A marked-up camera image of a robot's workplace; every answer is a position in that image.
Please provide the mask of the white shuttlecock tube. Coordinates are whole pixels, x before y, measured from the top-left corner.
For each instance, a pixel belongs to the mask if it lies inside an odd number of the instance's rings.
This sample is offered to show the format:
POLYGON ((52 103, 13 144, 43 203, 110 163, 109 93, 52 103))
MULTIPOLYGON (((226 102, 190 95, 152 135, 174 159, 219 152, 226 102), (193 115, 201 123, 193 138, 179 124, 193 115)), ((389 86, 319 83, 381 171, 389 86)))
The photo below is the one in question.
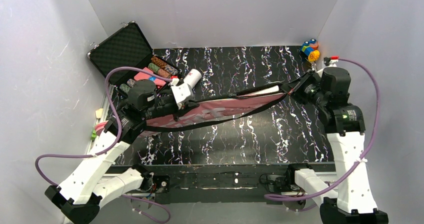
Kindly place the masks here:
POLYGON ((188 84, 193 89, 199 80, 202 78, 202 73, 197 69, 191 69, 189 73, 183 78, 183 82, 188 84))

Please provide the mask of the pink racket cover bag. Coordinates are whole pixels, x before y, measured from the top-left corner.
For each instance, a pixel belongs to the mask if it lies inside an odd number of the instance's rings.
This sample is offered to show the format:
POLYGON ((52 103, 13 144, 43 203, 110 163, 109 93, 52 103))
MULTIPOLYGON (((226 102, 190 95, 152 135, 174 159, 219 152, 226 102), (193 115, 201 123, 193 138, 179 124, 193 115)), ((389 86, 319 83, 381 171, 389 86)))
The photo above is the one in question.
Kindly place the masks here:
POLYGON ((154 119, 133 119, 126 116, 126 102, 117 110, 117 117, 111 117, 103 124, 102 133, 110 132, 131 144, 138 137, 158 133, 182 132, 213 126, 267 110, 286 97, 278 83, 230 93, 203 100, 191 99, 181 109, 185 114, 177 119, 166 115, 154 119))

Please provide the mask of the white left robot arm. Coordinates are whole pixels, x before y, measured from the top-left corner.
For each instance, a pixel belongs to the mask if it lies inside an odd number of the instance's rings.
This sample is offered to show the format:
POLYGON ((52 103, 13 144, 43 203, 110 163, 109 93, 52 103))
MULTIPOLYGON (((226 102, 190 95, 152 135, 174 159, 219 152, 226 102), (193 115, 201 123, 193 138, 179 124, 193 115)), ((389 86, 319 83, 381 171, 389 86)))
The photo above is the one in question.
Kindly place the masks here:
POLYGON ((135 82, 127 98, 118 106, 109 108, 114 115, 99 135, 97 146, 87 155, 73 173, 60 184, 52 184, 45 195, 74 224, 92 222, 100 209, 132 190, 145 193, 167 190, 169 178, 135 164, 125 172, 102 181, 102 177, 138 136, 147 129, 151 118, 176 115, 194 97, 194 83, 174 78, 170 94, 157 93, 148 79, 135 82))

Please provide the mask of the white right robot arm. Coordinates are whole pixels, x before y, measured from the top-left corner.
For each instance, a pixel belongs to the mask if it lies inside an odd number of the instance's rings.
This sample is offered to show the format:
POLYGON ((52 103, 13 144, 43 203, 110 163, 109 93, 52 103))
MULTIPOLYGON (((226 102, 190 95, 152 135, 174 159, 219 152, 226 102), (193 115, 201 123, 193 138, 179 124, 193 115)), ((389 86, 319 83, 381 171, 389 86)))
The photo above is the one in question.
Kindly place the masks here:
POLYGON ((289 180, 318 205, 324 224, 386 224, 388 214, 374 200, 366 163, 365 122, 361 109, 349 103, 351 77, 340 67, 310 71, 290 86, 289 95, 313 104, 330 143, 337 180, 328 185, 309 164, 293 164, 289 180))

